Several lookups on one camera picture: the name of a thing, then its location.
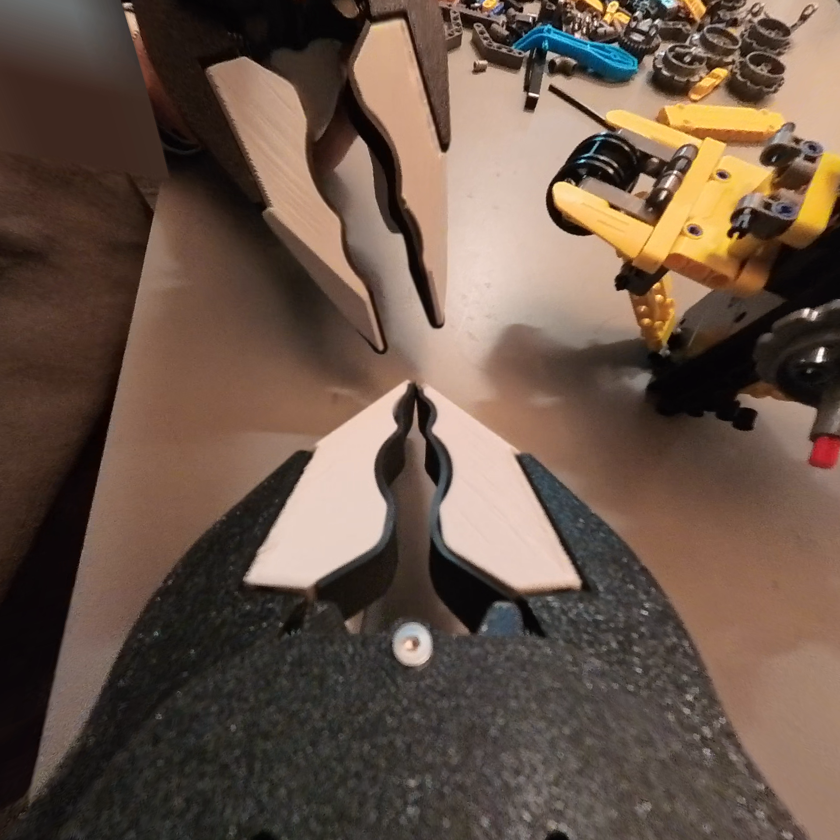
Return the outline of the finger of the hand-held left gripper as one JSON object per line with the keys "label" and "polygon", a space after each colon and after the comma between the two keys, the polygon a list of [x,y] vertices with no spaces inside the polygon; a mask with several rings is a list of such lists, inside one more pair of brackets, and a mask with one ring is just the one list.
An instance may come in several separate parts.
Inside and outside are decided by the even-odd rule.
{"label": "finger of the hand-held left gripper", "polygon": [[373,297],[347,255],[342,220],[312,175],[298,90],[251,58],[218,62],[206,78],[255,177],[272,233],[372,349],[386,341]]}
{"label": "finger of the hand-held left gripper", "polygon": [[417,295],[440,329],[448,284],[446,152],[405,16],[365,22],[348,85],[353,122],[383,170],[385,202],[403,236]]}

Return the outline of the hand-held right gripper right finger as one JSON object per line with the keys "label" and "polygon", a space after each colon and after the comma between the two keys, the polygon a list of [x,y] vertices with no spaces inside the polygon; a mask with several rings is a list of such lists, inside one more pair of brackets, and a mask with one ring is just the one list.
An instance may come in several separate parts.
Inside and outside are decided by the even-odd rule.
{"label": "hand-held right gripper right finger", "polygon": [[582,580],[521,452],[430,385],[417,390],[430,533],[451,569],[510,599],[577,592]]}

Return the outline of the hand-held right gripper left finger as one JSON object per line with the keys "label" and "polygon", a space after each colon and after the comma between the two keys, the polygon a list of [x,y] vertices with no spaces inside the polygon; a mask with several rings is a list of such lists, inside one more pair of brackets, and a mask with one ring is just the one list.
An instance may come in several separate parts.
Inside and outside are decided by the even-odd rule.
{"label": "hand-held right gripper left finger", "polygon": [[386,460],[404,455],[416,389],[404,381],[322,437],[245,573],[309,599],[371,559],[393,525]]}

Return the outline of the yellow toy brick vehicle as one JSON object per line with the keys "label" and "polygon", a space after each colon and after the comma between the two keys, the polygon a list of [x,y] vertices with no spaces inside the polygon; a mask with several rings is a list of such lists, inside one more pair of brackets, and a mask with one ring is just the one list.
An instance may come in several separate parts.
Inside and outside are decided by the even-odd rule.
{"label": "yellow toy brick vehicle", "polygon": [[750,431],[743,396],[806,406],[760,380],[753,349],[791,312],[839,300],[838,154],[792,122],[755,164],[630,112],[606,119],[614,129],[574,148],[546,205],[622,261],[615,288],[647,347],[655,410]]}

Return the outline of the grey toy gear wheel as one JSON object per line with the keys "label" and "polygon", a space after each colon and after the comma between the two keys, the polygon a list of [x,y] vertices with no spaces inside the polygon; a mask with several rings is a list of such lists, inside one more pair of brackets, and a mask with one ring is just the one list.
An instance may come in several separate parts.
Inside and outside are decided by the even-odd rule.
{"label": "grey toy gear wheel", "polygon": [[838,384],[839,300],[776,321],[760,336],[752,356],[762,382],[794,402],[818,407]]}

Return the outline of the grey toy axle red tip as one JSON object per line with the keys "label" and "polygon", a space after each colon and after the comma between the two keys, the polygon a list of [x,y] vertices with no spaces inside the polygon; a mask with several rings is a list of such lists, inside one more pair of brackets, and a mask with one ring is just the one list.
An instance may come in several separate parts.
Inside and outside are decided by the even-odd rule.
{"label": "grey toy axle red tip", "polygon": [[832,469],[839,458],[839,384],[827,388],[816,409],[810,432],[812,451],[808,463],[819,469]]}

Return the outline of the pile of loose toy parts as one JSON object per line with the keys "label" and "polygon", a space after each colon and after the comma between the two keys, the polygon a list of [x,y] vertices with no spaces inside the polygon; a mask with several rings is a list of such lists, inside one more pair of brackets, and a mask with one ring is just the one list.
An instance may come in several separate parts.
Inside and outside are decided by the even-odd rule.
{"label": "pile of loose toy parts", "polygon": [[[616,45],[622,27],[636,11],[651,9],[672,17],[698,20],[708,7],[718,4],[732,5],[749,10],[761,4],[771,16],[766,2],[442,2],[444,33],[448,49],[461,45],[466,32],[470,32],[479,57],[488,64],[519,70],[524,66],[528,52],[513,49],[512,44],[538,25],[551,25],[564,33],[596,43]],[[816,3],[808,3],[792,25],[801,22],[795,32],[816,13]],[[563,72],[583,68],[572,58],[556,56],[554,62]]]}

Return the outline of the black toy beam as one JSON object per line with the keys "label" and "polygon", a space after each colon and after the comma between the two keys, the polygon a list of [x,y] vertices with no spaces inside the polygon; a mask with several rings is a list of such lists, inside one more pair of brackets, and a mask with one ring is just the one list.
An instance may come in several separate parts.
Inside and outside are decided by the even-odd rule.
{"label": "black toy beam", "polygon": [[534,111],[539,102],[547,57],[547,51],[542,47],[530,49],[527,55],[523,78],[525,94],[523,107],[526,112]]}

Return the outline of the blue curved toy piece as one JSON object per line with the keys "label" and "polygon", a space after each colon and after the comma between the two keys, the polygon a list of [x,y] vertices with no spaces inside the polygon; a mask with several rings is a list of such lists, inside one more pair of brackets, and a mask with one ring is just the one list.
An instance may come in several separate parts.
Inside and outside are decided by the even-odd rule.
{"label": "blue curved toy piece", "polygon": [[513,49],[528,52],[541,48],[577,61],[584,69],[610,82],[627,82],[638,72],[638,60],[618,45],[592,42],[541,24],[515,41]]}

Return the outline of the thin black toy axle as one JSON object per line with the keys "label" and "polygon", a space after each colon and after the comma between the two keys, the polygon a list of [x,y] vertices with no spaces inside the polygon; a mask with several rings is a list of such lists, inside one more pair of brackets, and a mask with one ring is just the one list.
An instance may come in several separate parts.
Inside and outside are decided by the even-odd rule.
{"label": "thin black toy axle", "polygon": [[593,121],[597,125],[601,126],[605,130],[613,130],[614,126],[606,119],[606,117],[602,116],[599,112],[593,110],[592,108],[588,107],[580,100],[571,96],[570,93],[564,91],[557,85],[550,83],[549,84],[549,91],[565,102],[566,104],[570,105],[575,111],[579,112],[580,114],[584,115],[589,120]]}

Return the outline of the person's tan pants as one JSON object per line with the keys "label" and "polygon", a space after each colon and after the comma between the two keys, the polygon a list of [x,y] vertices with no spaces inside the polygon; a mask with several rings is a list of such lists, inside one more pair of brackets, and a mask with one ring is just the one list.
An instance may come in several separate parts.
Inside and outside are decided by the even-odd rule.
{"label": "person's tan pants", "polygon": [[2,153],[2,596],[112,393],[151,220],[128,174]]}

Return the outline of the small yellow curved piece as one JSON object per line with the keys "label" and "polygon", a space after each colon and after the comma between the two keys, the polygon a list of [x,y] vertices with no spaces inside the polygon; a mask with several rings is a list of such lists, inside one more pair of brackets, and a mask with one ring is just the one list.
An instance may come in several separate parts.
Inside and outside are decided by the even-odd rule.
{"label": "small yellow curved piece", "polygon": [[720,85],[727,79],[729,69],[726,67],[717,67],[710,70],[703,78],[688,91],[687,97],[691,102],[699,102],[700,100],[711,95],[714,90],[717,90]]}

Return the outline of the heap of black toy wheels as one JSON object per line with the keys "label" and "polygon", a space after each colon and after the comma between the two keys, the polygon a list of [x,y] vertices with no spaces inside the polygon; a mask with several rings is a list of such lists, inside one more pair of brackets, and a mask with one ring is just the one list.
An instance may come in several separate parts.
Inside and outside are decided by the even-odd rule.
{"label": "heap of black toy wheels", "polygon": [[710,70],[729,69],[725,87],[740,102],[759,103],[782,89],[784,54],[802,24],[767,15],[758,3],[749,10],[720,3],[698,20],[667,19],[639,8],[622,27],[617,44],[642,64],[652,63],[648,80],[658,92],[688,98],[688,91]]}

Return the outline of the yellow toy panel piece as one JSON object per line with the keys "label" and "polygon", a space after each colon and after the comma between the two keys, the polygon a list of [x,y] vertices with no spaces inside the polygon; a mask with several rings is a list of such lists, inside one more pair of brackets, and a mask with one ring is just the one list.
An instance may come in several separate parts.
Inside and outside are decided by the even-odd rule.
{"label": "yellow toy panel piece", "polygon": [[664,107],[657,121],[700,140],[742,145],[764,144],[786,124],[783,115],[766,109],[696,103]]}

